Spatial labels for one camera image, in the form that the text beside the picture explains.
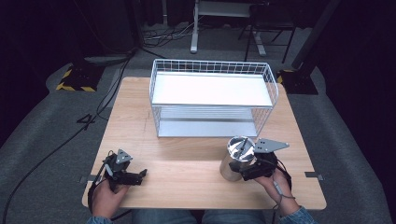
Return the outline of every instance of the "black chair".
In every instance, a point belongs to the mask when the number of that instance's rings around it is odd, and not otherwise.
[[[265,1],[262,4],[255,4],[249,8],[250,17],[248,24],[241,32],[238,39],[241,38],[242,34],[250,26],[247,49],[245,53],[245,61],[248,58],[248,51],[250,48],[250,40],[253,37],[254,32],[277,32],[277,35],[272,39],[270,43],[264,44],[264,46],[286,46],[286,51],[282,59],[282,63],[285,62],[286,56],[290,48],[291,40],[293,39],[296,26],[293,22],[293,17],[289,11],[288,5],[282,0]],[[277,44],[275,40],[284,31],[290,31],[290,38],[288,44]]]

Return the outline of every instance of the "table top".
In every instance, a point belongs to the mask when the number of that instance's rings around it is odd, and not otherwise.
[[[307,209],[324,209],[326,201],[284,88],[259,137],[286,142],[276,152],[292,176],[292,192]],[[186,209],[271,209],[275,203],[254,180],[225,180],[219,172],[229,138],[158,138],[149,101],[149,78],[126,77],[109,118],[92,175],[110,150],[121,148],[134,159],[128,172],[148,169],[141,186],[131,186],[121,207]],[[88,183],[82,203],[88,206]]]

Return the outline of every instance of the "jeans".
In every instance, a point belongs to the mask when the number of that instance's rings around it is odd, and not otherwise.
[[[197,224],[189,210],[181,209],[135,209],[132,212],[134,224]],[[206,210],[202,224],[265,224],[260,210]]]

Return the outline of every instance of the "gray carpet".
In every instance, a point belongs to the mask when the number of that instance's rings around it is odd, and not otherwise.
[[[148,50],[169,59],[242,61],[247,40],[245,36],[238,41],[239,32],[240,29],[234,28],[202,31],[196,54],[190,54],[190,36]],[[267,62],[274,72],[291,68],[309,32],[309,29],[297,30],[284,64],[280,63],[283,48],[266,48],[268,56],[260,57],[251,47],[248,61]],[[139,50],[123,75],[149,77],[156,58]],[[68,65],[48,78],[49,95],[26,116],[0,150],[2,209],[23,176],[83,127],[77,120],[87,114],[94,116],[97,107],[103,105],[102,100],[109,100],[106,94],[120,71],[120,64],[107,67],[97,92],[56,91]],[[311,214],[319,223],[391,223],[381,183],[326,96],[318,69],[312,78],[319,95],[289,95],[314,168],[324,176],[320,185],[327,207]],[[111,105],[105,108],[102,117],[108,118]],[[91,173],[105,128],[106,120],[96,119],[87,131],[82,131],[38,166],[12,198],[7,223],[84,223],[90,216],[81,204],[84,178]],[[129,220],[127,216],[117,223],[130,223]]]

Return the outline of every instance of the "can lid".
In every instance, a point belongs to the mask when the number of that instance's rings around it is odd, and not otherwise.
[[[235,136],[227,144],[231,158],[237,161],[251,161],[254,158],[254,142],[249,137]]]

